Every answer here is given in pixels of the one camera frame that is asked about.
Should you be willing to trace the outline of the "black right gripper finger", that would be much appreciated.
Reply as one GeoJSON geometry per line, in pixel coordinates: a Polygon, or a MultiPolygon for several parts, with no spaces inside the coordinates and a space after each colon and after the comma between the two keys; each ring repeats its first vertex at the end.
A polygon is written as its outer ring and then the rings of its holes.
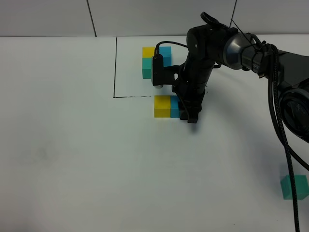
{"type": "Polygon", "coordinates": [[[185,98],[184,107],[188,123],[197,123],[198,114],[202,110],[202,97],[185,98]]]}
{"type": "Polygon", "coordinates": [[[177,97],[179,98],[178,109],[180,114],[180,120],[188,120],[188,113],[187,113],[188,103],[183,97],[180,97],[179,95],[177,97]]]}

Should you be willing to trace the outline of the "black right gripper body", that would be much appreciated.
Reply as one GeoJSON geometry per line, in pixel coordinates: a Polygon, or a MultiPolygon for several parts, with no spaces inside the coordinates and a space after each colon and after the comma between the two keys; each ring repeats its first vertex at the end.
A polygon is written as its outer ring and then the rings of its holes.
{"type": "Polygon", "coordinates": [[[214,65],[213,60],[187,60],[181,66],[179,81],[172,92],[184,101],[196,101],[205,92],[214,65]]]}

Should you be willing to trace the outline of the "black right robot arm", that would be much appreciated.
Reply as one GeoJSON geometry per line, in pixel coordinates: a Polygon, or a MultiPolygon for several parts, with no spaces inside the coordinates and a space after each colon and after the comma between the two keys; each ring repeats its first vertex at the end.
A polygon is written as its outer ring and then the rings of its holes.
{"type": "Polygon", "coordinates": [[[181,97],[180,118],[196,123],[205,87],[213,69],[224,65],[252,71],[274,85],[281,118],[297,137],[309,139],[309,58],[275,50],[254,34],[230,28],[206,13],[205,24],[189,29],[188,56],[174,91],[181,97]]]}

